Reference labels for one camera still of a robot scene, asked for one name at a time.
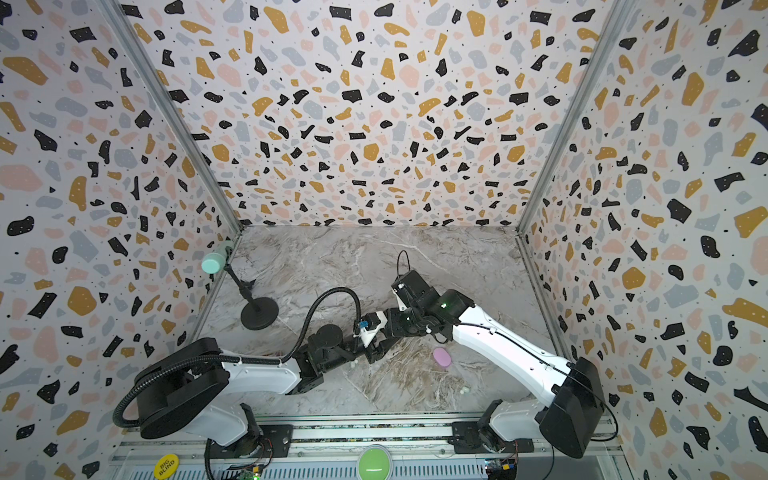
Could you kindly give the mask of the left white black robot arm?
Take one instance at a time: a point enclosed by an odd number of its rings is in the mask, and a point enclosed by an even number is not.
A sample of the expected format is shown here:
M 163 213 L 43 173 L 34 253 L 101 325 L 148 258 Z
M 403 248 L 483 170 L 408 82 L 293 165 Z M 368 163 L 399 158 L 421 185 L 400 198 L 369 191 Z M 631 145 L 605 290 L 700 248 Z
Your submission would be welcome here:
M 229 447 L 259 431 L 252 408 L 237 400 L 241 394 L 306 393 L 342 365 L 361 357 L 370 363 L 382 359 L 392 343 L 366 344 L 325 325 L 291 359 L 273 364 L 266 357 L 228 354 L 214 338 L 202 338 L 141 371 L 113 410 L 112 422 L 137 428 L 144 439 L 186 432 Z

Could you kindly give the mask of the pink earbud charging case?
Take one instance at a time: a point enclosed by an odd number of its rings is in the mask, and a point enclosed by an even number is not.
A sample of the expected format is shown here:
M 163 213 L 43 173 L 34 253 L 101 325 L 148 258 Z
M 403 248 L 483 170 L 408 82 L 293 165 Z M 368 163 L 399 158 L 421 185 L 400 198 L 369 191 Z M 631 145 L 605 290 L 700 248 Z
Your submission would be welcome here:
M 442 368 L 448 368 L 453 363 L 453 359 L 450 353 L 442 347 L 435 348 L 433 350 L 433 358 L 435 362 Z

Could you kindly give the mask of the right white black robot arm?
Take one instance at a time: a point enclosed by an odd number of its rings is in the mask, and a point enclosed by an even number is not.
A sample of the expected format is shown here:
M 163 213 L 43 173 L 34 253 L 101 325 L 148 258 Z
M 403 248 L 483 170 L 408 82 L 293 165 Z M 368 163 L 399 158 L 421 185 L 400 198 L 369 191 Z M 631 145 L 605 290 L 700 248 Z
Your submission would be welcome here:
M 571 362 L 528 342 L 493 319 L 466 295 L 432 287 L 395 285 L 398 308 L 382 322 L 401 337 L 430 335 L 454 341 L 482 355 L 534 396 L 529 407 L 493 401 L 463 446 L 501 453 L 513 441 L 541 437 L 562 454 L 586 453 L 607 407 L 597 368 L 581 357 Z

